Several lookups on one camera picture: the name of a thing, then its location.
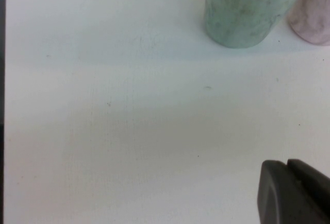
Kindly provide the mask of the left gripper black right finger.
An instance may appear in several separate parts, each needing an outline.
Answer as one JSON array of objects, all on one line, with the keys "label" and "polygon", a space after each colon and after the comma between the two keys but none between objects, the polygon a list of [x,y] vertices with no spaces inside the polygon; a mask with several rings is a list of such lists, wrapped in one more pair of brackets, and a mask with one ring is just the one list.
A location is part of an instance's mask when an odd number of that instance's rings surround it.
[{"label": "left gripper black right finger", "polygon": [[313,212],[329,223],[329,177],[298,159],[289,159],[287,166],[311,199]]}]

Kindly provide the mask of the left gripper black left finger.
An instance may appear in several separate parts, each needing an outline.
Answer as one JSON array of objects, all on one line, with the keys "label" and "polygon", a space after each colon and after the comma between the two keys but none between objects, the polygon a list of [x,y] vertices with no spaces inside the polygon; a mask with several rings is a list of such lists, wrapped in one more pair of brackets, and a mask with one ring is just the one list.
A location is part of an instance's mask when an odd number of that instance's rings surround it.
[{"label": "left gripper black left finger", "polygon": [[257,206],[261,223],[325,223],[287,163],[280,161],[262,163]]}]

